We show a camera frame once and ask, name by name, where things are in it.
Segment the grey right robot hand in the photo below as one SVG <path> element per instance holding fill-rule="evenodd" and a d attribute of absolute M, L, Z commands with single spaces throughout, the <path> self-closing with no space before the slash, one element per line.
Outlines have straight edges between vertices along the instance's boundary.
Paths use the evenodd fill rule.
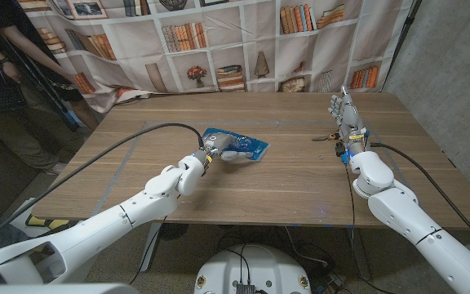
<path fill-rule="evenodd" d="M 352 157 L 366 151 L 367 136 L 363 121 L 353 103 L 347 87 L 341 87 L 342 96 L 333 95 L 330 99 L 328 112 L 335 119 L 338 133 L 344 142 L 347 154 Z"/>

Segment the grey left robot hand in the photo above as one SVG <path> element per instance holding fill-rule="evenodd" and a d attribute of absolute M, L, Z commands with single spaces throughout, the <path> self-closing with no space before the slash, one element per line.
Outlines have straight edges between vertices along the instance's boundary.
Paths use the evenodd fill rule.
<path fill-rule="evenodd" d="M 252 152 L 226 151 L 236 137 L 225 133 L 213 133 L 203 138 L 204 145 L 214 154 L 219 155 L 224 161 L 233 161 L 239 158 L 252 158 Z"/>

